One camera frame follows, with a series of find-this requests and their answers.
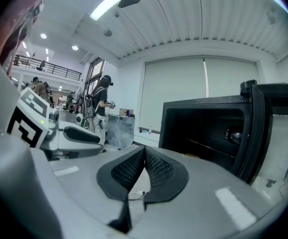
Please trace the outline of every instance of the black mesh pad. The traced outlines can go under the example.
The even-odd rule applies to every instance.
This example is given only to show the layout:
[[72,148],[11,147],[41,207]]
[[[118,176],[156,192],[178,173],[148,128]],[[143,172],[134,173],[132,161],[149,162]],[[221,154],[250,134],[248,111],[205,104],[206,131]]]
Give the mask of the black mesh pad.
[[112,177],[128,191],[132,189],[144,167],[143,152],[139,152],[112,170]]
[[109,198],[127,201],[144,167],[151,187],[145,194],[145,205],[172,200],[188,182],[188,172],[181,163],[150,147],[133,150],[106,163],[97,172],[97,182]]
[[145,206],[172,200],[185,188],[189,179],[181,163],[151,147],[145,147],[145,168],[150,180],[150,191],[144,196]]
[[144,147],[106,163],[97,172],[96,179],[109,198],[127,201],[143,169]]

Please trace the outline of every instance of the ceiling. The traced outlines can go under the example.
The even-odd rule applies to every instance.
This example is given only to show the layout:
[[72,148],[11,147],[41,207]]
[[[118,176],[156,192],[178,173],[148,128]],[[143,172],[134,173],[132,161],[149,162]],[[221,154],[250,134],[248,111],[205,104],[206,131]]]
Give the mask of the ceiling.
[[45,60],[47,61],[46,57],[49,58],[49,62],[51,62],[52,56],[54,54],[54,51],[48,48],[48,54],[46,54],[45,47],[41,47],[38,45],[32,44],[30,47],[28,47],[28,43],[26,43],[26,48],[21,44],[17,50],[17,54],[20,54],[22,56],[27,56],[26,52],[29,52],[29,55],[32,57],[34,54],[34,58],[38,60]]
[[[288,14],[273,0],[141,0],[90,19],[102,1],[47,0],[32,43],[81,59],[90,51],[115,61],[151,47],[201,39],[252,46],[276,60],[288,54]],[[103,34],[106,29],[111,37]],[[41,39],[41,33],[48,38]],[[72,45],[79,51],[74,53]]]

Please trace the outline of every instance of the backpack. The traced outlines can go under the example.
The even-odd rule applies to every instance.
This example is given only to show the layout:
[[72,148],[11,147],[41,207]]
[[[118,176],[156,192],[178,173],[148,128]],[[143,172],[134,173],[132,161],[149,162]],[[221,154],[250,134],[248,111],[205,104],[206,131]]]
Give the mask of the backpack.
[[44,82],[43,84],[45,85],[45,91],[48,94],[48,97],[50,98],[51,105],[54,108],[51,88],[47,82]]
[[85,114],[85,118],[88,119],[90,117],[94,117],[96,115],[96,112],[99,108],[99,104],[100,102],[98,103],[98,105],[96,107],[93,106],[93,99],[94,97],[99,94],[102,90],[106,90],[105,88],[103,87],[99,87],[96,92],[94,93],[94,95],[91,95],[90,96],[90,99],[89,99],[89,102],[88,104],[86,104],[86,100],[85,100],[85,106],[86,106],[86,114]]

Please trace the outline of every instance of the balcony railing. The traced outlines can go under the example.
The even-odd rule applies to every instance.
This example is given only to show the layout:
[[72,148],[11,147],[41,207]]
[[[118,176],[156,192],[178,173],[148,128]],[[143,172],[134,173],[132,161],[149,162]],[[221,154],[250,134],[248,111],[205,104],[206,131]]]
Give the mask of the balcony railing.
[[21,66],[31,69],[36,69],[42,72],[59,75],[62,77],[70,78],[73,80],[80,80],[81,73],[62,67],[58,65],[54,65],[48,62],[45,62],[45,64],[42,64],[41,60],[34,59],[34,58],[28,58],[21,55],[16,55],[13,61],[14,66]]

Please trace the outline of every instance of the red object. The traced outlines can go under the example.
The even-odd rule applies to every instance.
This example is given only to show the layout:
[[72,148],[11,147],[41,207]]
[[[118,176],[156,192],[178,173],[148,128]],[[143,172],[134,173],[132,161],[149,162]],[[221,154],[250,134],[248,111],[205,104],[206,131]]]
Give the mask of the red object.
[[[43,0],[12,0],[0,16],[0,64],[2,65],[9,53],[17,45],[17,39],[21,26],[28,18],[30,9],[36,8]],[[26,29],[20,33],[19,44],[26,37]]]

